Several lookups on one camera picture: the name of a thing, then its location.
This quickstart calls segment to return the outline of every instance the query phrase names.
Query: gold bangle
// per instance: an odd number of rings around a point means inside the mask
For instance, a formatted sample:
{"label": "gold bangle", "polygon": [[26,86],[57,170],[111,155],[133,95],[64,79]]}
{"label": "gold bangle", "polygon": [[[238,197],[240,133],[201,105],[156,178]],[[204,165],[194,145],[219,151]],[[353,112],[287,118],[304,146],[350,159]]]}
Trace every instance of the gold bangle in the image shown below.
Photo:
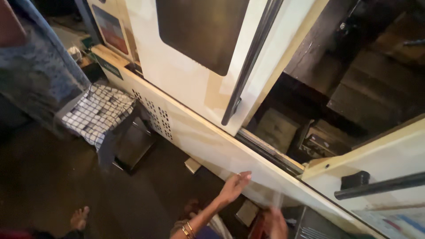
{"label": "gold bangle", "polygon": [[188,239],[192,239],[189,232],[186,231],[186,229],[184,228],[184,225],[181,227],[181,229],[183,230],[184,234],[187,236]]}
{"label": "gold bangle", "polygon": [[192,233],[192,236],[195,237],[195,234],[193,233],[192,227],[190,226],[189,222],[187,222],[187,225],[188,225],[188,227],[190,229],[190,232]]}

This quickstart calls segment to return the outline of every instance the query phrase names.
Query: dark floor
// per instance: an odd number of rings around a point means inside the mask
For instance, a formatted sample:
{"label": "dark floor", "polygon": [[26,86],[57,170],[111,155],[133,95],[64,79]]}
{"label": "dark floor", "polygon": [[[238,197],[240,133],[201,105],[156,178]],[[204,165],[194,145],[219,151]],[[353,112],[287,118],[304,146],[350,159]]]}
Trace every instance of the dark floor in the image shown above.
{"label": "dark floor", "polygon": [[[62,236],[76,208],[91,212],[86,238],[165,239],[190,198],[212,200],[224,182],[205,168],[193,176],[188,156],[166,140],[129,176],[99,170],[82,139],[58,140],[35,123],[0,145],[0,228],[38,228]],[[220,213],[236,238],[248,230],[235,218],[244,198]]]}

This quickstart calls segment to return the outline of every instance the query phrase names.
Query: hand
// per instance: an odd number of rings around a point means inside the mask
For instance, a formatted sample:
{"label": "hand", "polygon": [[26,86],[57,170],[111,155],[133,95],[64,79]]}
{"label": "hand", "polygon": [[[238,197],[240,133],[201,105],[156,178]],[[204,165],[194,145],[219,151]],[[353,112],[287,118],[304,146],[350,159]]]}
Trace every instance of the hand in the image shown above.
{"label": "hand", "polygon": [[233,175],[224,184],[223,189],[216,199],[226,205],[235,201],[250,181],[251,171]]}
{"label": "hand", "polygon": [[264,220],[264,229],[270,239],[288,238],[288,225],[286,225],[286,221],[279,209],[271,207],[270,212],[264,214]]}

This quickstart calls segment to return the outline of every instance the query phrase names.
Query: ventilation holes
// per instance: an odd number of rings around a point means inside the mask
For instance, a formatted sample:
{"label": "ventilation holes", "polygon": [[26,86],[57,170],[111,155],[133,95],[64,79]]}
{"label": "ventilation holes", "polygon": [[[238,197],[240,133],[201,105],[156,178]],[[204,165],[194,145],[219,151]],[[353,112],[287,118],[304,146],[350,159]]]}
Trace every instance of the ventilation holes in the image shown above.
{"label": "ventilation holes", "polygon": [[161,109],[159,106],[155,107],[155,104],[148,100],[146,97],[141,97],[139,92],[132,89],[134,96],[143,104],[143,106],[147,109],[150,115],[150,125],[151,127],[160,133],[164,137],[168,137],[168,139],[173,140],[173,136],[171,134],[170,121],[168,119],[167,111]]}

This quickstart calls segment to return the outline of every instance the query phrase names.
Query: checkered cloth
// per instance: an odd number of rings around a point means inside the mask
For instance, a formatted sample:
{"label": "checkered cloth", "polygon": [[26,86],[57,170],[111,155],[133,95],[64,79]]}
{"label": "checkered cloth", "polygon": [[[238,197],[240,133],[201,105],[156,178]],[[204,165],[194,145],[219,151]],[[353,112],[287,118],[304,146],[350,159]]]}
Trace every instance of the checkered cloth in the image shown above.
{"label": "checkered cloth", "polygon": [[133,97],[122,91],[93,84],[74,108],[63,116],[62,122],[99,150],[106,132],[131,114],[134,102]]}

